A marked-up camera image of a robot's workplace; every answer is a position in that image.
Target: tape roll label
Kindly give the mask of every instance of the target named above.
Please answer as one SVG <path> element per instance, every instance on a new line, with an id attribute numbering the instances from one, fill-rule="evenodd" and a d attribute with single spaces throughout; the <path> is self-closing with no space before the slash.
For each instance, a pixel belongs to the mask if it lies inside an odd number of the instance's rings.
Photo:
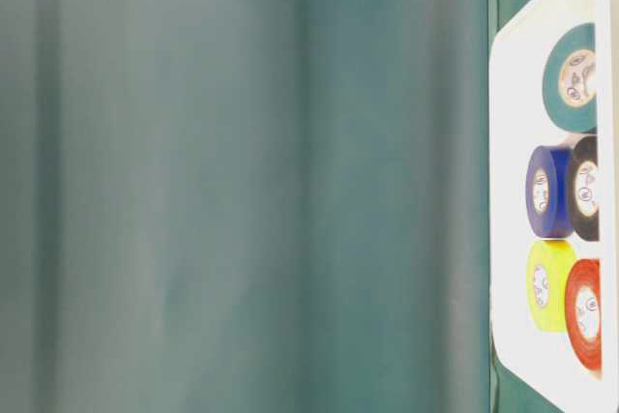
<path id="1" fill-rule="evenodd" d="M 575 312 L 582 336 L 587 340 L 595 340 L 600 332 L 600 306 L 591 287 L 582 286 L 576 293 Z"/>
<path id="2" fill-rule="evenodd" d="M 537 265 L 533 270 L 533 291 L 535 292 L 535 302 L 538 307 L 543 309 L 548 305 L 550 290 L 548 289 L 548 272 L 542 265 Z"/>
<path id="3" fill-rule="evenodd" d="M 582 48 L 563 62 L 559 74 L 559 95 L 572 108 L 587 105 L 596 97 L 596 54 Z"/>
<path id="4" fill-rule="evenodd" d="M 539 168 L 533 177 L 533 206 L 539 215 L 548 208 L 549 193 L 548 176 L 543 168 Z"/>
<path id="5" fill-rule="evenodd" d="M 596 196 L 598 166 L 586 161 L 578 167 L 574 182 L 576 206 L 585 217 L 593 217 L 598 213 L 599 205 Z"/>

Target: teal wall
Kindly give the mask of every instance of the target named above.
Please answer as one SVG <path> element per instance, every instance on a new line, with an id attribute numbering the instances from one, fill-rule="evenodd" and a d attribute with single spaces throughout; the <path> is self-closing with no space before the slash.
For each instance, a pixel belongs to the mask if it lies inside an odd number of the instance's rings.
<path id="1" fill-rule="evenodd" d="M 310 411 L 487 411 L 486 0 L 307 15 Z"/>
<path id="2" fill-rule="evenodd" d="M 486 0 L 0 0 L 0 404 L 487 409 Z"/>

